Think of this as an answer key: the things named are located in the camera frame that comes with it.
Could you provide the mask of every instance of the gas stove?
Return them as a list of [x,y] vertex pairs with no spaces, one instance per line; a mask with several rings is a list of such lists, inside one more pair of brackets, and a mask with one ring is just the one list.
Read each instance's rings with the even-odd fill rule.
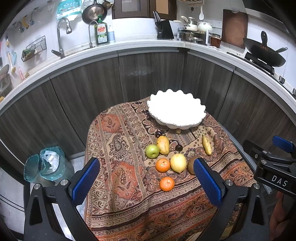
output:
[[245,57],[242,58],[238,55],[235,55],[233,53],[227,52],[227,54],[230,54],[234,57],[237,57],[249,64],[251,64],[252,66],[260,69],[261,71],[263,71],[264,73],[266,73],[267,75],[269,75],[270,77],[272,77],[275,81],[279,82],[289,93],[290,95],[292,95],[292,97],[294,99],[296,99],[296,89],[294,88],[293,91],[289,90],[285,85],[285,78],[280,76],[279,74],[277,74],[274,71],[274,68],[272,66],[269,66],[268,64],[264,63],[263,61],[259,60],[258,58],[254,57],[251,53],[247,52]]

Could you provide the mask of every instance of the knife block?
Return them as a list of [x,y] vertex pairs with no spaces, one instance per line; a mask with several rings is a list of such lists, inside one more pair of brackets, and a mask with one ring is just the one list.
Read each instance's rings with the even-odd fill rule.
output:
[[158,28],[157,39],[174,39],[169,20],[161,21],[161,28]]

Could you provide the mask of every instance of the green dish soap bottle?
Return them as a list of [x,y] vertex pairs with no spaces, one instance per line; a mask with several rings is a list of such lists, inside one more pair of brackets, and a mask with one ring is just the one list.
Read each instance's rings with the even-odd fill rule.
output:
[[94,33],[96,35],[97,46],[109,43],[108,27],[107,24],[101,20],[101,17],[99,17],[98,24],[94,26]]

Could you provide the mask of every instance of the dark cherry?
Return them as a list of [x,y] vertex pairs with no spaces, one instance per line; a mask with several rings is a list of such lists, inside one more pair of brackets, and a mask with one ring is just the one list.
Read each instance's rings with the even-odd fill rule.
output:
[[180,145],[180,144],[176,145],[175,151],[182,151],[182,150],[183,150],[183,146],[182,145]]
[[162,133],[161,133],[160,131],[157,131],[157,132],[155,133],[156,138],[160,137],[161,135],[162,135]]

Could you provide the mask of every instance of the tangerine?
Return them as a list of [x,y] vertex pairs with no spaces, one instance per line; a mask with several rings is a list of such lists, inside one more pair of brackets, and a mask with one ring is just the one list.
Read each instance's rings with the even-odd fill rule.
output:
[[174,179],[172,179],[171,177],[164,177],[159,182],[160,189],[165,192],[172,190],[174,186],[175,186],[175,182],[174,182]]
[[160,158],[155,165],[156,170],[159,172],[166,172],[170,169],[170,162],[165,158]]

